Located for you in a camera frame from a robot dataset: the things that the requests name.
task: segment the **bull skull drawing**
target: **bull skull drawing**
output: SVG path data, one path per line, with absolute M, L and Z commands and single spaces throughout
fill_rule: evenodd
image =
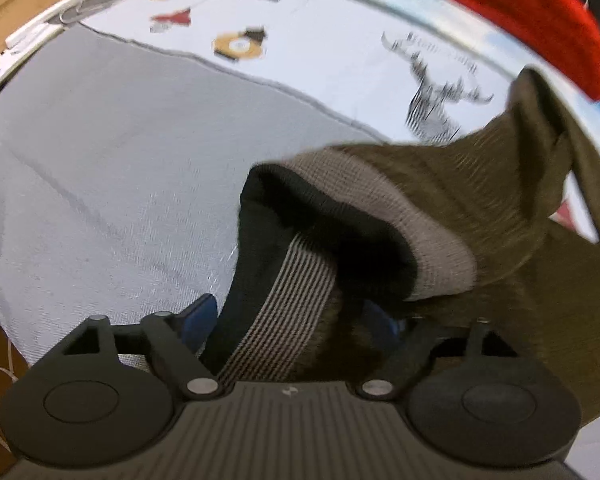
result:
M 427 63 L 420 57 L 420 51 L 408 52 L 413 45 L 413 35 L 409 34 L 403 40 L 389 42 L 382 35 L 382 45 L 389 51 L 395 52 L 411 65 L 411 73 L 420 82 L 418 91 L 411 99 L 405 124 L 426 144 L 448 144 L 461 132 L 461 126 L 445 110 L 445 103 L 458 103 L 467 100 L 476 104 L 487 104 L 493 99 L 493 94 L 483 97 L 480 87 L 464 91 L 462 78 L 456 83 L 446 82 L 442 86 L 434 83 L 427 73 Z

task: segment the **olive brown fabric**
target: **olive brown fabric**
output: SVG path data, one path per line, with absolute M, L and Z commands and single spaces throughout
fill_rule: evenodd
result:
M 541 75 L 444 147 L 356 144 L 255 166 L 236 275 L 203 363 L 223 381 L 351 380 L 377 367 L 362 299 L 490 319 L 600 414 L 600 244 L 548 217 L 573 171 L 600 234 L 600 157 Z

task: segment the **gray cloth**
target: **gray cloth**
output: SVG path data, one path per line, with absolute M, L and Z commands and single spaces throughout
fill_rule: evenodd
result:
M 0 94 L 0 324 L 34 362 L 95 312 L 222 304 L 249 168 L 374 142 L 280 89 L 74 27 Z

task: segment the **black device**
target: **black device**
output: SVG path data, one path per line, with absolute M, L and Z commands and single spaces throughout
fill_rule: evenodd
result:
M 5 394 L 5 480 L 576 480 L 574 395 L 491 327 L 408 321 L 360 384 L 222 386 L 207 294 L 136 325 L 91 316 Z M 142 354 L 152 373 L 119 361 Z M 432 373 L 436 360 L 460 364 Z

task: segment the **red triangle print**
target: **red triangle print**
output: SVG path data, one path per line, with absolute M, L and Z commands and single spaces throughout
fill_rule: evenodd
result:
M 558 211 L 555 212 L 554 218 L 563 227 L 567 228 L 570 231 L 576 232 L 576 224 L 574 224 L 573 222 L 569 202 L 567 202 L 566 200 L 560 204 Z
M 191 8 L 178 10 L 170 14 L 157 14 L 151 18 L 154 22 L 159 23 L 176 23 L 177 25 L 191 25 Z

